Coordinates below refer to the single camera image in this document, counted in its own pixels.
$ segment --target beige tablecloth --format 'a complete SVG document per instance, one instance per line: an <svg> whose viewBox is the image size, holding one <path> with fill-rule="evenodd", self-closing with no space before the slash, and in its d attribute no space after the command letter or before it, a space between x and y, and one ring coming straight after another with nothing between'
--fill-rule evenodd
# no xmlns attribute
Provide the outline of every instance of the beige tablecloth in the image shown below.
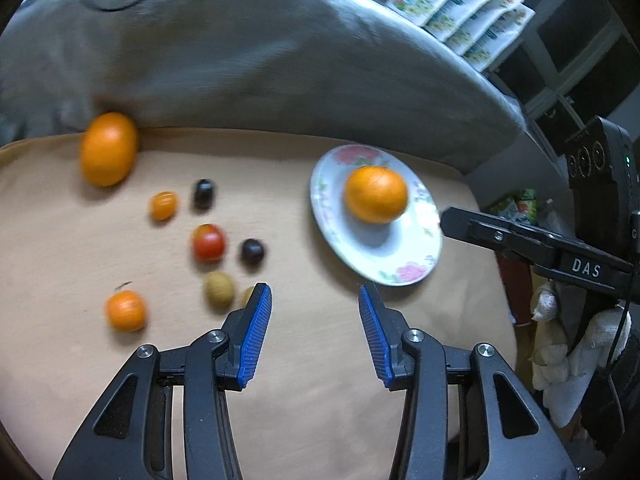
<svg viewBox="0 0 640 480"><path fill-rule="evenodd" d="M238 289L264 281L273 314L255 379L228 403L246 480L385 479L403 393L376 378L357 309L363 281L320 234L308 199L318 158L340 141L228 130L143 134L129 179L113 190L85 184L78 137L47 137L0 150L0 420L26 459L49 479L97 397L142 343L189 344L221 325L202 297L205 268L190 255L191 230L212 221L227 232L221 268ZM399 155L423 179L439 210L476 208L455 170ZM215 208L188 208L198 178L218 185ZM147 217L149 198L174 190L180 211L163 227ZM248 274L238 244L268 245ZM131 281L150 322L113 333L103 304ZM432 274L382 291L410 325L443 344L493 343L511 364L513 330L494 255L444 239ZM184 478L180 388L174 403L174 475ZM457 406L451 407L457 416ZM456 431L452 420L450 431Z"/></svg>

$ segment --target stacked packages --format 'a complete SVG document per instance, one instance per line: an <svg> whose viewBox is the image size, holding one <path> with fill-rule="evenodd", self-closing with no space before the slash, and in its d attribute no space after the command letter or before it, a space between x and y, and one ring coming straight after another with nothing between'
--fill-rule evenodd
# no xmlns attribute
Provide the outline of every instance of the stacked packages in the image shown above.
<svg viewBox="0 0 640 480"><path fill-rule="evenodd" d="M482 72L516 40L535 14L522 1L389 0L386 6Z"/></svg>

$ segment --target cloth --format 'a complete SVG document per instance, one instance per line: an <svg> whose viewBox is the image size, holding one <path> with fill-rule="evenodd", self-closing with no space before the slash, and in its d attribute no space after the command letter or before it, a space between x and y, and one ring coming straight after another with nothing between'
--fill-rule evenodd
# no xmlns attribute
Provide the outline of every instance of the cloth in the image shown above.
<svg viewBox="0 0 640 480"><path fill-rule="evenodd" d="M568 343L558 315L558 287L545 283L531 298L533 319L538 322L534 352L531 359L533 387L543 391L543 404L551 420L564 428L580 406L591 378L598 368L607 364L622 309L604 310L590 320L584 336L567 355ZM622 354L631 330L631 316L626 314L613 360Z"/></svg>
<svg viewBox="0 0 640 480"><path fill-rule="evenodd" d="M466 174L525 129L464 60L371 0L86 1L28 0L0 37L0 145L118 110L353 140Z"/></svg>
<svg viewBox="0 0 640 480"><path fill-rule="evenodd" d="M113 190L85 184L78 137L31 139L0 150L0 420L48 480L76 429L137 346L191 343L224 315L206 305L191 259L191 231L215 222L228 238L218 267L238 296L256 282L273 290L273 312L255 378L227 394L246 480L388 478L404 404L376 377L358 315L355 274L322 238L309 177L340 141L221 130L155 130L142 136L131 176ZM397 154L422 179L439 211L477 209L462 176ZM212 178L216 205L190 211L195 180ZM175 191L179 210L162 227L148 201ZM241 241L267 246L259 272L237 260ZM115 287L147 301L142 333L116 334L104 319ZM492 343L511 365L515 341L492 251L443 238L433 272L412 286L380 288L409 325L441 343ZM239 298L234 306L239 306ZM452 389L450 434L457 432ZM174 478L184 480L180 388L174 403Z"/></svg>

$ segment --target floral plate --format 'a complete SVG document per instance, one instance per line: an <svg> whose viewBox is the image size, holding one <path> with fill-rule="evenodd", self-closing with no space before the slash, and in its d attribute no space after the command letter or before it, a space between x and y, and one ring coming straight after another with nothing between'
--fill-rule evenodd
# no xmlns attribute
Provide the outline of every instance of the floral plate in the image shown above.
<svg viewBox="0 0 640 480"><path fill-rule="evenodd" d="M391 224L368 224L344 207L342 190L359 166L385 166L409 187L409 204ZM419 282L435 266L442 247L440 216L424 184L403 162L360 144L325 153L311 175L311 207L318 226L341 259L360 275L382 285Z"/></svg>

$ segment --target orange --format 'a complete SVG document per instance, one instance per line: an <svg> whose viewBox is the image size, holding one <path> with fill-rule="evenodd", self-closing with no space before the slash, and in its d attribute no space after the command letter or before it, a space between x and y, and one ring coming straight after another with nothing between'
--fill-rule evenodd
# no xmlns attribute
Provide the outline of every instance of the orange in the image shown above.
<svg viewBox="0 0 640 480"><path fill-rule="evenodd" d="M138 132L127 116L109 112L89 124L80 142L80 169L94 186L113 186L131 171Z"/></svg>
<svg viewBox="0 0 640 480"><path fill-rule="evenodd" d="M158 193L151 198L151 202L149 203L151 218L156 222L171 218L175 214L177 207L178 197L173 191Z"/></svg>
<svg viewBox="0 0 640 480"><path fill-rule="evenodd" d="M111 326L121 332L135 332L146 323L146 303L132 290L121 290L111 296L105 305Z"/></svg>
<svg viewBox="0 0 640 480"><path fill-rule="evenodd" d="M386 224L406 209L409 192L404 179L393 170L362 166L344 184L344 203L364 222Z"/></svg>

